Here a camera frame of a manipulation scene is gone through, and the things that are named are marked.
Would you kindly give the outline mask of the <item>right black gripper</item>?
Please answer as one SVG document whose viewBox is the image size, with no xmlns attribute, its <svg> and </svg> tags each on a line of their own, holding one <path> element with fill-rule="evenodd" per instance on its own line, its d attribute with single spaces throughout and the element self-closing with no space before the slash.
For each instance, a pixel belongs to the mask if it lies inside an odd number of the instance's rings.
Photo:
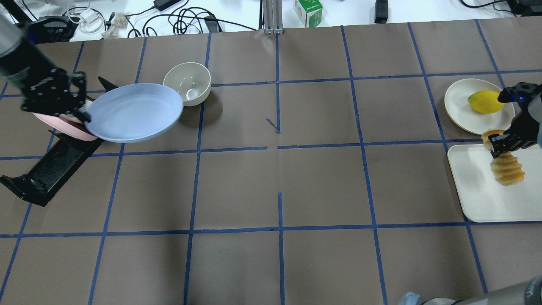
<svg viewBox="0 0 542 305">
<path fill-rule="evenodd" d="M 506 134 L 488 136 L 492 158 L 496 159 L 510 150 L 526 149 L 538 144 L 539 130 L 540 122 L 534 118 L 528 108 L 522 109 L 512 120 Z"/>
</svg>

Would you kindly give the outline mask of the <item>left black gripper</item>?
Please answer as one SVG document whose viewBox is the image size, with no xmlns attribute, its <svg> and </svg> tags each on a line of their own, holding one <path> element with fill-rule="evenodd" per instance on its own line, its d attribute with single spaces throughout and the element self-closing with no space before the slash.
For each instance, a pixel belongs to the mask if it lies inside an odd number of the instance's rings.
<svg viewBox="0 0 542 305">
<path fill-rule="evenodd" d="M 51 69 L 47 73 L 28 75 L 21 85 L 20 91 L 25 97 L 20 107 L 22 111 L 49 116 L 73 115 L 82 124 L 91 123 L 91 115 L 83 109 L 87 85 L 84 72 Z"/>
</svg>

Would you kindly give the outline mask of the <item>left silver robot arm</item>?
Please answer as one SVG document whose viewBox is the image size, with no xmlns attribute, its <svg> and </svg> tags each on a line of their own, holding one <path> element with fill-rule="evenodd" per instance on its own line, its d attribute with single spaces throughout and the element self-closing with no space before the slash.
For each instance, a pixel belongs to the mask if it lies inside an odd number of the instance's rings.
<svg viewBox="0 0 542 305">
<path fill-rule="evenodd" d="M 83 123 L 91 116 L 86 103 L 86 75 L 58 67 L 22 29 L 1 17 L 1 76 L 23 96 L 22 111 L 48 116 L 74 115 Z"/>
</svg>

